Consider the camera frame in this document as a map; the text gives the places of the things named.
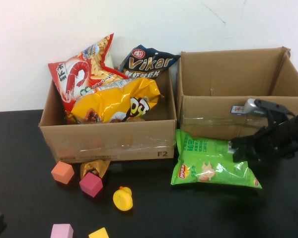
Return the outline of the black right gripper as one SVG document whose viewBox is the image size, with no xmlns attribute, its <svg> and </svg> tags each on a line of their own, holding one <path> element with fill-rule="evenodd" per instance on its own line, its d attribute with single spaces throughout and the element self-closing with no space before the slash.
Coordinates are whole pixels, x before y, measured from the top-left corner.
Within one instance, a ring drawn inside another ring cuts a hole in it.
<svg viewBox="0 0 298 238">
<path fill-rule="evenodd" d="M 230 141 L 233 161 L 272 163 L 292 157 L 292 132 L 289 125 L 263 127 L 253 135 L 235 137 Z"/>
</svg>

